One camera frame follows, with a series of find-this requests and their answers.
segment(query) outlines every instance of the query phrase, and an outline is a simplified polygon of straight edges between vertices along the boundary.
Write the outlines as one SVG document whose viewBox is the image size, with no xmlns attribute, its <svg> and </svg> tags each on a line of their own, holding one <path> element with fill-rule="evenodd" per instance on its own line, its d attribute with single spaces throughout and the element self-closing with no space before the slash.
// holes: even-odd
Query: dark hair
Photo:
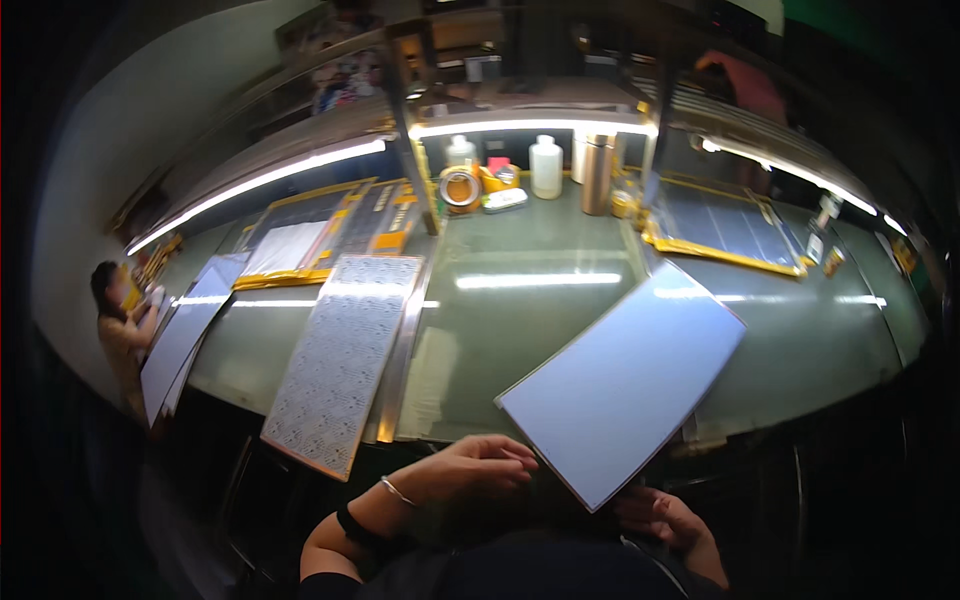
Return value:
<svg viewBox="0 0 960 600">
<path fill-rule="evenodd" d="M 127 322 L 127 313 L 107 298 L 107 288 L 113 280 L 113 273 L 117 270 L 117 263 L 105 260 L 97 265 L 90 276 L 90 291 L 97 302 L 97 312 L 102 317 L 113 317 L 121 322 Z"/>
</svg>

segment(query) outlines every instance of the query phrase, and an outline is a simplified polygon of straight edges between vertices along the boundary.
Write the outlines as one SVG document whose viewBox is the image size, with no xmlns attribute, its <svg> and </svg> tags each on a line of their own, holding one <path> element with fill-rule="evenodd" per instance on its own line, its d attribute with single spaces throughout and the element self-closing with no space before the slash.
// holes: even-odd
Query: tape roll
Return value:
<svg viewBox="0 0 960 600">
<path fill-rule="evenodd" d="M 440 173 L 440 197 L 450 212 L 473 212 L 480 205 L 480 181 L 467 167 L 450 167 Z"/>
</svg>

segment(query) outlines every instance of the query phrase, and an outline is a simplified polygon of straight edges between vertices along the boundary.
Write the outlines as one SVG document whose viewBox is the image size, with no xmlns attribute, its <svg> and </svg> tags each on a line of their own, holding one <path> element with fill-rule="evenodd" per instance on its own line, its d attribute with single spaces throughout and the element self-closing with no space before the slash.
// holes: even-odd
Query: white glove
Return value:
<svg viewBox="0 0 960 600">
<path fill-rule="evenodd" d="M 150 305 L 160 307 L 160 304 L 163 302 L 163 295 L 166 290 L 163 289 L 162 285 L 158 285 L 150 292 Z"/>
</svg>

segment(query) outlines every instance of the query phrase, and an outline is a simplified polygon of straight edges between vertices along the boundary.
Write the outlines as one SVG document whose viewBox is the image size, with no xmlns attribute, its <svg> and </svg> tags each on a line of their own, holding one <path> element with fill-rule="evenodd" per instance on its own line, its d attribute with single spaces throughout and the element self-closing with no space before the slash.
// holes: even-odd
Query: fluorescent light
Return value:
<svg viewBox="0 0 960 600">
<path fill-rule="evenodd" d="M 777 168 L 777 169 L 780 169 L 781 171 L 786 171 L 790 175 L 795 175 L 803 180 L 807 180 L 818 187 L 822 187 L 827 191 L 832 192 L 838 198 L 844 199 L 845 201 L 849 202 L 850 204 L 853 204 L 860 210 L 863 210 L 864 212 L 868 212 L 871 215 L 876 216 L 875 208 L 865 203 L 864 201 L 860 200 L 859 198 L 854 196 L 854 194 L 848 192 L 846 189 L 840 187 L 836 183 L 827 181 L 824 178 L 817 175 L 816 173 L 813 173 L 812 171 L 807 171 L 805 168 L 801 167 L 800 165 L 796 165 L 791 162 L 778 162 L 776 160 L 770 160 L 769 158 L 762 158 L 751 152 L 747 152 L 735 146 L 729 145 L 724 140 L 711 141 L 711 140 L 704 139 L 704 150 L 707 149 L 708 142 L 712 146 L 716 146 L 720 150 L 724 150 L 733 155 L 743 156 L 744 158 L 755 160 L 756 162 L 759 162 L 760 165 L 763 165 L 764 168 L 768 166 L 771 168 Z"/>
<path fill-rule="evenodd" d="M 200 296 L 198 298 L 181 298 L 174 300 L 171 306 L 184 306 L 185 304 L 223 304 L 229 299 L 229 296 Z"/>
<path fill-rule="evenodd" d="M 887 305 L 886 298 L 876 296 L 835 296 L 833 301 L 840 304 L 876 304 L 881 308 Z"/>
<path fill-rule="evenodd" d="M 903 230 L 903 228 L 900 226 L 899 223 L 897 223 L 896 221 L 894 221 L 893 219 L 891 219 L 891 218 L 890 218 L 890 215 L 883 215 L 883 220 L 884 220 L 884 221 L 887 223 L 887 225 L 889 225 L 890 227 L 896 229 L 896 230 L 899 231 L 901 234 L 906 235 L 906 231 Z"/>
<path fill-rule="evenodd" d="M 655 125 L 640 125 L 639 123 L 615 123 L 613 121 L 588 121 L 582 119 L 510 119 L 505 121 L 473 121 L 456 125 L 438 125 L 436 127 L 415 126 L 410 130 L 410 137 L 420 139 L 422 137 L 453 135 L 455 133 L 574 129 L 585 129 L 610 135 L 617 132 L 657 135 L 657 127 Z"/>
<path fill-rule="evenodd" d="M 529 285 L 590 285 L 619 283 L 617 273 L 548 273 L 542 275 L 489 275 L 459 277 L 457 287 L 462 290 L 478 288 L 525 287 Z"/>
<path fill-rule="evenodd" d="M 710 292 L 706 288 L 702 287 L 679 287 L 673 289 L 663 289 L 663 288 L 654 288 L 654 296 L 657 298 L 666 298 L 666 299 L 684 299 L 684 298 L 701 298 L 709 296 Z M 779 304 L 782 302 L 787 302 L 789 300 L 798 300 L 790 299 L 787 296 L 779 295 L 741 295 L 741 294 L 715 294 L 713 296 L 721 302 L 761 302 L 764 304 Z"/>
<path fill-rule="evenodd" d="M 238 300 L 233 303 L 233 306 L 248 306 L 254 308 L 295 308 L 300 306 L 314 306 L 316 304 L 316 300 Z"/>
<path fill-rule="evenodd" d="M 359 144 L 357 146 L 344 148 L 343 150 L 335 150 L 333 152 L 328 152 L 322 155 L 311 156 L 310 158 L 300 160 L 293 164 L 289 164 L 285 167 L 280 167 L 279 169 L 275 169 L 274 171 L 270 171 L 269 173 L 266 173 L 259 177 L 255 177 L 249 181 L 240 183 L 239 185 L 235 185 L 231 187 L 229 190 L 225 192 L 221 192 L 216 196 L 213 196 L 212 198 L 209 198 L 208 200 L 204 201 L 203 203 L 194 206 L 193 208 L 184 212 L 181 216 L 174 219 L 170 223 L 164 225 L 163 227 L 155 229 L 149 235 L 147 235 L 147 237 L 137 242 L 136 245 L 134 245 L 130 249 L 130 251 L 127 252 L 127 256 L 130 256 L 136 252 L 139 252 L 140 249 L 142 249 L 147 244 L 156 240 L 159 236 L 163 235 L 164 233 L 166 233 L 167 231 L 170 231 L 173 228 L 177 228 L 183 225 L 190 219 L 196 217 L 200 213 L 207 210 L 208 208 L 212 208 L 213 206 L 216 206 L 217 204 L 223 202 L 224 200 L 229 200 L 230 198 L 243 194 L 244 192 L 250 191 L 255 187 L 259 187 L 265 183 L 270 183 L 271 181 L 276 181 L 281 178 L 294 175 L 295 173 L 299 173 L 301 171 L 306 171 L 307 169 L 315 169 L 317 167 L 323 166 L 325 164 L 329 164 L 331 162 L 336 162 L 338 160 L 344 160 L 346 158 L 354 158 L 356 156 L 369 155 L 369 154 L 373 154 L 374 152 L 383 152 L 384 150 L 386 150 L 386 148 L 387 146 L 386 144 L 383 143 L 382 139 L 375 139 L 374 141 L 367 142 L 366 144 Z"/>
</svg>

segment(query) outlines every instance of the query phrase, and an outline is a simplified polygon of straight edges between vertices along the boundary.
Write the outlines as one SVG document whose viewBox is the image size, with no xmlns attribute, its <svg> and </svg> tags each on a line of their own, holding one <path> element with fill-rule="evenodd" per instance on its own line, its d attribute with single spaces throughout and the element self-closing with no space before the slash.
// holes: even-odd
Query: copper thermos bottle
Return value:
<svg viewBox="0 0 960 600">
<path fill-rule="evenodd" d="M 584 182 L 580 187 L 580 208 L 588 215 L 610 212 L 610 178 L 613 171 L 613 142 L 616 134 L 588 133 L 584 150 Z"/>
</svg>

